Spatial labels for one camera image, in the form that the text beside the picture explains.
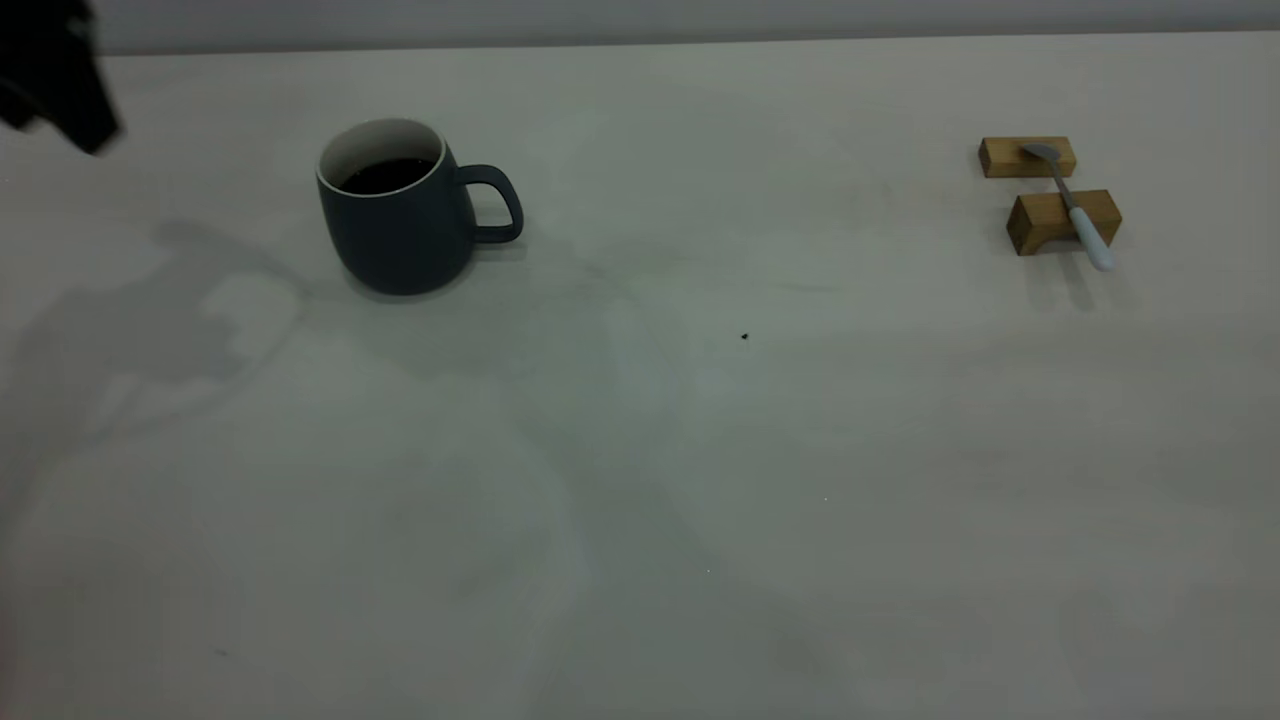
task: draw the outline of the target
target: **dark blue mug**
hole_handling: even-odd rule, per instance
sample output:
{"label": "dark blue mug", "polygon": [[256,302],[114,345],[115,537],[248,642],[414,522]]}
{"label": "dark blue mug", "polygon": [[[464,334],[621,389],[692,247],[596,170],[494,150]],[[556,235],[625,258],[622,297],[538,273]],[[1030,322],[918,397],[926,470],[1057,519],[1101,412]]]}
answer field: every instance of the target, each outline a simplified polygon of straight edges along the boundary
{"label": "dark blue mug", "polygon": [[[370,120],[329,142],[316,168],[320,204],[338,258],[360,282],[417,295],[462,272],[475,243],[511,242],[525,213],[498,168],[460,168],[444,137],[406,119]],[[511,224],[480,227],[466,186],[493,186]]]}

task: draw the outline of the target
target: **white table surface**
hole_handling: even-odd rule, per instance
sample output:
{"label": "white table surface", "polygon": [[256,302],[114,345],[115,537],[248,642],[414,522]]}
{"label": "white table surface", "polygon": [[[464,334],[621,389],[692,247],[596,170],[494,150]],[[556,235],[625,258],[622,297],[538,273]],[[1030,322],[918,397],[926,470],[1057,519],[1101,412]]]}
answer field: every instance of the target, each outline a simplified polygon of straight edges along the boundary
{"label": "white table surface", "polygon": [[[106,69],[0,133],[5,717],[1280,714],[1280,33]],[[383,115],[529,215],[413,302]],[[1111,275],[980,177],[1057,133]]]}

